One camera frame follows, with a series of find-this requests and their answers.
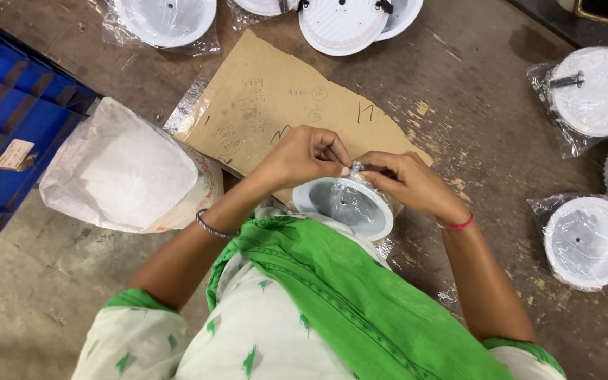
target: woman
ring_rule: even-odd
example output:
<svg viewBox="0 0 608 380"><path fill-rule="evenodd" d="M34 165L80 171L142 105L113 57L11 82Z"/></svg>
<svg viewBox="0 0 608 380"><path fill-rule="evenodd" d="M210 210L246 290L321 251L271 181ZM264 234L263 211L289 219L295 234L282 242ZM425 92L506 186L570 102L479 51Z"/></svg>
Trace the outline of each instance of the woman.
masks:
<svg viewBox="0 0 608 380"><path fill-rule="evenodd" d="M251 215L277 190L349 174L334 132L300 126L107 302L74 379L565 378L466 204L414 152L357 160L379 190L435 216L469 332L343 224ZM187 346L178 311L209 268L211 314Z"/></svg>

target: white kurta with green print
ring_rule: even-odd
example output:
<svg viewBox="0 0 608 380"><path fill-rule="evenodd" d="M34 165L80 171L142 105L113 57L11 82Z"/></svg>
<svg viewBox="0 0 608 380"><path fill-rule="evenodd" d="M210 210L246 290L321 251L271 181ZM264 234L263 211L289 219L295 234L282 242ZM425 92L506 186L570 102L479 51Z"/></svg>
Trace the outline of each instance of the white kurta with green print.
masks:
<svg viewBox="0 0 608 380"><path fill-rule="evenodd" d="M343 224L312 217L357 242L388 268L367 239ZM217 307L189 345L184 319L146 293L131 289L115 299L98 313L72 379L357 378L285 289L241 255L224 268ZM538 346L494 341L485 346L516 380L564 379L541 360L547 353Z"/></svg>

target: wooden table surface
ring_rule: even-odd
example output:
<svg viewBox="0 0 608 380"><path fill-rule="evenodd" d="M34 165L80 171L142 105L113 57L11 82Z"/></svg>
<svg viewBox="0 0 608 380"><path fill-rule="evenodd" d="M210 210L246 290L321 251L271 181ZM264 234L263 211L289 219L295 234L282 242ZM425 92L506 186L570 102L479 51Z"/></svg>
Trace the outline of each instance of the wooden table surface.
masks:
<svg viewBox="0 0 608 380"><path fill-rule="evenodd" d="M103 43L102 17L86 0L0 0L0 27L163 126L196 76L215 73L241 36L230 27L224 1L218 5L221 52L203 57ZM399 120L406 135L433 156L434 169L471 204L542 345L570 379L608 379L608 286L582 293L552 277L526 203L605 191L608 143L561 159L525 77L529 65L569 53L566 42L503 0L425 1L402 34L347 57L309 47L294 13L251 28ZM426 107L421 119L411 116ZM156 121L156 114L163 120ZM405 210L381 250L403 278L462 315L432 218Z"/></svg>

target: concrete floor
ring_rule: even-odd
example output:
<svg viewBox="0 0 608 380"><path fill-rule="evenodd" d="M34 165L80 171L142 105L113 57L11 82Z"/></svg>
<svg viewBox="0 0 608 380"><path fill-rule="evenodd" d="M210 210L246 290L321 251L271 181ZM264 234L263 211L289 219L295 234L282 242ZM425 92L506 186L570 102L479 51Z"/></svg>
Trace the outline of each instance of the concrete floor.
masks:
<svg viewBox="0 0 608 380"><path fill-rule="evenodd" d="M0 233L0 379L69 379L97 311L175 234L100 229L32 190ZM182 310L189 337L208 314L201 286Z"/></svg>

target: blue plastic crate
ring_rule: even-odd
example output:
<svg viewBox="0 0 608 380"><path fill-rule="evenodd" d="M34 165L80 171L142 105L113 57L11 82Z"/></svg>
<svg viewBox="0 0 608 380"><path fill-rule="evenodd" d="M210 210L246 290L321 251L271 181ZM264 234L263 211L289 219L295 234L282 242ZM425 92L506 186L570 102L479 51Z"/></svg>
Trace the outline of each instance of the blue plastic crate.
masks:
<svg viewBox="0 0 608 380"><path fill-rule="evenodd" d="M0 167L0 231L96 97L83 84L0 39L0 157L13 140L34 143L27 154L21 153L21 171Z"/></svg>

